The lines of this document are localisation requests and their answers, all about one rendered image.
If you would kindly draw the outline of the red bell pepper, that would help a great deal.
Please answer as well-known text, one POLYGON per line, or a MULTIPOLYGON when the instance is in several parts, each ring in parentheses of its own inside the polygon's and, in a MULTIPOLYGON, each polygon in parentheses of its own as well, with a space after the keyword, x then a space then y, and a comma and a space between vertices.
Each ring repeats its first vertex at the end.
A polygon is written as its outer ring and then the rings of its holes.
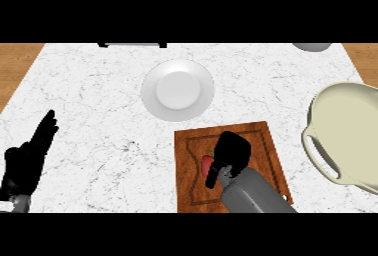
POLYGON ((215 151, 212 149, 207 150, 206 155, 201 160, 201 172, 204 176, 209 176, 210 167, 215 162, 215 151))

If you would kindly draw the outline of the white round plate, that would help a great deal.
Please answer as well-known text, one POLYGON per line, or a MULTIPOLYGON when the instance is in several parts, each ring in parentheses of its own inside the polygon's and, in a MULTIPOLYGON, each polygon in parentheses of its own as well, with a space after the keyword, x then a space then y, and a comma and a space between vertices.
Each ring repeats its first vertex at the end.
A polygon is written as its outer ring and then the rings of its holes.
POLYGON ((182 122, 206 112, 215 93, 215 81, 206 67, 196 61, 175 59, 150 71, 141 96, 150 113, 159 119, 182 122))

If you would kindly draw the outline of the grey round bowl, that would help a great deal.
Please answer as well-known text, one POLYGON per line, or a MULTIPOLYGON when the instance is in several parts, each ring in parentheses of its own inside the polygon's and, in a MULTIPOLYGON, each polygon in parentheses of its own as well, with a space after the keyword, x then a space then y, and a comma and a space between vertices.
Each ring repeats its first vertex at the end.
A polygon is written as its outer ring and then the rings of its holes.
POLYGON ((294 46, 306 52, 323 52, 331 44, 330 43, 294 43, 294 46))

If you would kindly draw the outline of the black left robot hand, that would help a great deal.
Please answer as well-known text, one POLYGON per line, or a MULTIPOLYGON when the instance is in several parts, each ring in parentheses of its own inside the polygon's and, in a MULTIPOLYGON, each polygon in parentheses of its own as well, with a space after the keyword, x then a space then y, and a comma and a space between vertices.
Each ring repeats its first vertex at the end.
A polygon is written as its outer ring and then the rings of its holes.
POLYGON ((55 111, 43 117, 32 139, 20 147, 5 151, 5 175, 0 184, 0 200, 20 195, 32 196, 39 185, 46 155, 52 146, 57 125, 55 111))

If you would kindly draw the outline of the brown wooden cutting board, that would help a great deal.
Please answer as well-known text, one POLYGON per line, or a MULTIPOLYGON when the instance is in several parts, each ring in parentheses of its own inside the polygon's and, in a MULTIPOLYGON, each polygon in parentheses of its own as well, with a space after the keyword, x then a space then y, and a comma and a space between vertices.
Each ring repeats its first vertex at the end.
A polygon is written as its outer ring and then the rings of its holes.
POLYGON ((225 131, 235 132, 249 140, 249 167, 265 177, 287 202, 294 204, 268 122, 261 121, 175 132, 178 211, 228 212, 222 203, 221 182, 209 189, 203 172, 203 157, 215 152, 219 136, 225 131))

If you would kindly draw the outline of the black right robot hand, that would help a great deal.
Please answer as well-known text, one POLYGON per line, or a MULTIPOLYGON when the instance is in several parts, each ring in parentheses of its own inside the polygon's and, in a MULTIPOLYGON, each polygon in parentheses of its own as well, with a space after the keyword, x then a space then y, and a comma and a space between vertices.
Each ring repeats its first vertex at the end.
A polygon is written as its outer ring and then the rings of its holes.
POLYGON ((215 161, 210 165, 210 171, 206 180, 206 187, 213 189, 216 180, 224 167, 231 166, 231 177, 235 178, 249 166, 252 157, 252 144, 249 140, 237 133, 225 131, 221 134, 216 148, 215 161))

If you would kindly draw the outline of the black and white appliance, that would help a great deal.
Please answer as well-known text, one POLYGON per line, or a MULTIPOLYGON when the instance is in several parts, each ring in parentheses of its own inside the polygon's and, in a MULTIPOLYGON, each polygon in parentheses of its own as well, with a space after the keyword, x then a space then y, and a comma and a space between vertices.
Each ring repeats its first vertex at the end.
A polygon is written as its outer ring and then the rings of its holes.
POLYGON ((101 48, 110 46, 157 46, 159 48, 168 48, 168 43, 98 43, 101 48))

